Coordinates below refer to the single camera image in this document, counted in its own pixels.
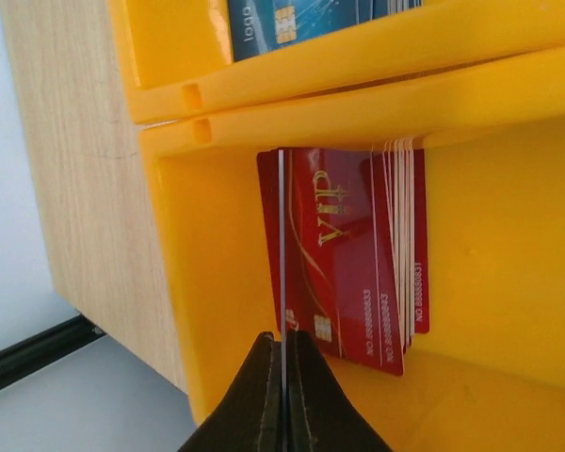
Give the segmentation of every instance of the stack of cards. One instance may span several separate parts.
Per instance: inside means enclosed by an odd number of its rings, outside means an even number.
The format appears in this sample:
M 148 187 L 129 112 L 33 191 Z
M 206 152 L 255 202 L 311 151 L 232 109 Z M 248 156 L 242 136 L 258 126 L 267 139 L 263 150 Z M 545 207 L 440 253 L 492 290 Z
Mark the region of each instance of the stack of cards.
M 228 0 L 234 61 L 420 6 L 421 0 Z
M 429 328 L 424 154 L 411 143 L 384 153 L 284 150 L 284 187 L 278 150 L 257 157 L 279 328 L 309 331 L 323 352 L 394 375 L 414 334 Z

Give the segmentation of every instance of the white wall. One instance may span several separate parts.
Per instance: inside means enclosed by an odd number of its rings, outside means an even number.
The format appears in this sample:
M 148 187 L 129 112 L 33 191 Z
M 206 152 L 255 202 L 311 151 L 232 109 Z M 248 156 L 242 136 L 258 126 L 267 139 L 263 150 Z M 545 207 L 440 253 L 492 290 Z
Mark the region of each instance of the white wall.
M 51 284 L 0 20 L 0 349 L 76 314 Z
M 175 452 L 186 395 L 111 338 L 0 391 L 0 452 Z

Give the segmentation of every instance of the yellow plastic tray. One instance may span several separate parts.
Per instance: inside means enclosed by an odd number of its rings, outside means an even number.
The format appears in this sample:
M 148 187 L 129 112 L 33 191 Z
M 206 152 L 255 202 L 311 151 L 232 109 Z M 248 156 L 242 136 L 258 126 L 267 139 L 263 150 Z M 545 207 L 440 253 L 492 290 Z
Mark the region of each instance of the yellow plastic tray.
M 565 450 L 565 47 L 141 132 L 196 420 L 276 329 L 255 155 L 398 137 L 427 148 L 431 332 L 402 378 L 336 377 L 397 451 Z
M 425 0 L 232 64 L 226 0 L 110 0 L 134 121 L 175 120 L 565 45 L 565 0 Z

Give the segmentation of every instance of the wood grain surface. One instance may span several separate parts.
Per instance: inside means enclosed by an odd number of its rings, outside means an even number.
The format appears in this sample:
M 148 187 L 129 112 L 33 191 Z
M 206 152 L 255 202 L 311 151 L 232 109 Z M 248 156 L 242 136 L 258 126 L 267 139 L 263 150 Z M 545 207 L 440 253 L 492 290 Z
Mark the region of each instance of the wood grain surface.
M 1 0 L 56 290 L 186 389 L 106 0 Z

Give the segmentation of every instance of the white floor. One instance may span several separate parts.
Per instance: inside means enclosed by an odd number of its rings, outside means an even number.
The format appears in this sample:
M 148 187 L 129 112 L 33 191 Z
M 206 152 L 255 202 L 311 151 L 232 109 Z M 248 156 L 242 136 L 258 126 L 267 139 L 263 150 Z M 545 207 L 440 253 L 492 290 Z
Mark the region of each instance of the white floor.
M 174 452 L 186 395 L 111 338 L 0 391 L 0 452 Z

